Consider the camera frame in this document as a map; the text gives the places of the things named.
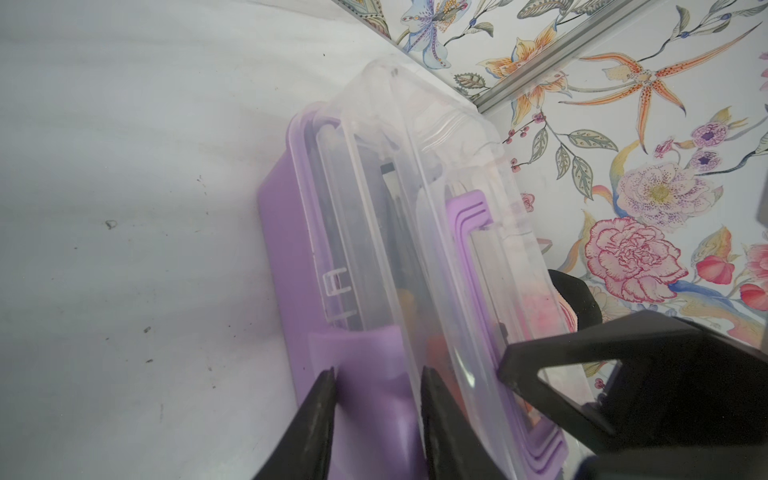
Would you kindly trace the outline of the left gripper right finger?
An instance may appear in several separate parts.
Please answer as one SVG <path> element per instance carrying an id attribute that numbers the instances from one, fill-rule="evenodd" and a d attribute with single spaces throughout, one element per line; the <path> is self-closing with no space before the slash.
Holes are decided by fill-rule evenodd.
<path id="1" fill-rule="evenodd" d="M 423 368 L 420 395 L 428 478 L 504 480 L 436 369 Z"/>

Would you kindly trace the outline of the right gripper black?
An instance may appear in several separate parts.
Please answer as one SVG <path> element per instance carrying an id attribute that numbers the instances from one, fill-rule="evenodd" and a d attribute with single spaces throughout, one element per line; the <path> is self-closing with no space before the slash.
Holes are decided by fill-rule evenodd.
<path id="1" fill-rule="evenodd" d="M 540 370 L 617 360 L 584 404 Z M 763 479 L 767 356 L 656 312 L 507 347 L 502 384 L 593 451 L 579 479 Z"/>

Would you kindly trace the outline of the black round pad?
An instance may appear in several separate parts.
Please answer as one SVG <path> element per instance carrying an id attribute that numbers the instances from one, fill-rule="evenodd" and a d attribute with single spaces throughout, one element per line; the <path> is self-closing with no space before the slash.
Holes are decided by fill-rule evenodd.
<path id="1" fill-rule="evenodd" d="M 602 311 L 587 284 L 574 276 L 549 270 L 550 280 L 571 332 L 585 330 L 603 322 Z"/>

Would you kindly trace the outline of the purple plastic tool box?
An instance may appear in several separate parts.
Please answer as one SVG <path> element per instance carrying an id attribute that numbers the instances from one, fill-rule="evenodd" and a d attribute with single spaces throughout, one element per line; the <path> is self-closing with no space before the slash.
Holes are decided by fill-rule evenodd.
<path id="1" fill-rule="evenodd" d="M 571 333 L 493 125 L 374 61 L 297 113 L 258 208 L 298 399 L 333 369 L 333 479 L 427 475 L 432 368 L 501 473 L 570 479 L 586 448 L 502 385 L 512 344 Z"/>

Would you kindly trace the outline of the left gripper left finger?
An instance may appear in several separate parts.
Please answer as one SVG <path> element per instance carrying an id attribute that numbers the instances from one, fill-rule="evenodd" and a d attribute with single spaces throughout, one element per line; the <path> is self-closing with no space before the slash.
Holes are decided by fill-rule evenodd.
<path id="1" fill-rule="evenodd" d="M 253 479 L 326 480 L 331 466 L 337 397 L 334 369 L 323 370 Z"/>

